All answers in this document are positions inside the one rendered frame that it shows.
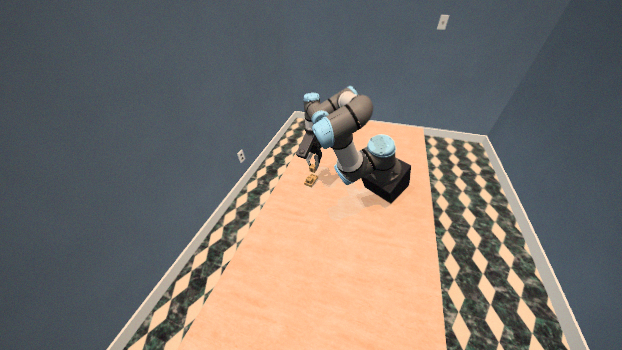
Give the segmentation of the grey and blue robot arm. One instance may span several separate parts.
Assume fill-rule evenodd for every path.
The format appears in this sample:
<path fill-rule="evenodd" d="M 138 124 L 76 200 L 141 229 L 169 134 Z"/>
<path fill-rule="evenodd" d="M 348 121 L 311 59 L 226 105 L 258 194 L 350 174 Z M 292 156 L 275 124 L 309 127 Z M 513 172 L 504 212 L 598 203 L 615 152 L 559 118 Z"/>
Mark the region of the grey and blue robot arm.
<path fill-rule="evenodd" d="M 307 159 L 317 138 L 323 149 L 333 149 L 337 157 L 334 168 L 345 185 L 369 173 L 379 184 L 390 184 L 399 178 L 401 164 L 396 158 L 395 142 L 390 136 L 375 135 L 365 148 L 356 150 L 352 133 L 370 120 L 373 112 L 370 98 L 358 95 L 349 86 L 321 104 L 317 93 L 304 95 L 303 101 L 305 127 L 314 134 L 305 133 L 296 152 L 297 157 Z"/>

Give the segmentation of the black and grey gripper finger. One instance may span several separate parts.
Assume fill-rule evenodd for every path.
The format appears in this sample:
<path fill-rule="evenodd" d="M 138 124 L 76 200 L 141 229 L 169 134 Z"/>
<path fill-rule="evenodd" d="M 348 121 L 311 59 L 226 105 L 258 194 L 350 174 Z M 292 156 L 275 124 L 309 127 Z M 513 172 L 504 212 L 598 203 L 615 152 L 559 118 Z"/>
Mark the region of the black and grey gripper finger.
<path fill-rule="evenodd" d="M 313 156 L 313 153 L 309 152 L 307 159 L 305 159 L 307 164 L 308 164 L 308 166 L 311 165 L 310 160 L 311 160 L 312 156 Z"/>
<path fill-rule="evenodd" d="M 322 151 L 321 149 L 318 149 L 318 152 L 314 155 L 314 159 L 315 159 L 315 169 L 317 170 L 320 164 L 322 158 Z"/>

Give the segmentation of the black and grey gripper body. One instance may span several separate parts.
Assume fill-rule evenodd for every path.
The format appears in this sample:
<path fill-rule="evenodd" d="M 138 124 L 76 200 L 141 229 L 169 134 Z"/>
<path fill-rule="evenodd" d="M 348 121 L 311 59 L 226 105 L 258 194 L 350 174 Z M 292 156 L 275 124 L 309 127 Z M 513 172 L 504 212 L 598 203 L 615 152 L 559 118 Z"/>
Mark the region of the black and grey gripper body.
<path fill-rule="evenodd" d="M 306 127 L 305 127 L 305 132 L 310 133 L 310 134 L 314 134 L 313 131 L 307 130 Z M 313 146 L 312 146 L 312 148 L 310 150 L 310 152 L 313 153 L 313 154 L 317 153 L 318 149 L 322 148 L 321 144 L 320 145 L 319 144 L 320 143 L 319 143 L 318 139 L 316 138 L 315 141 L 314 141 L 314 144 L 313 144 Z"/>

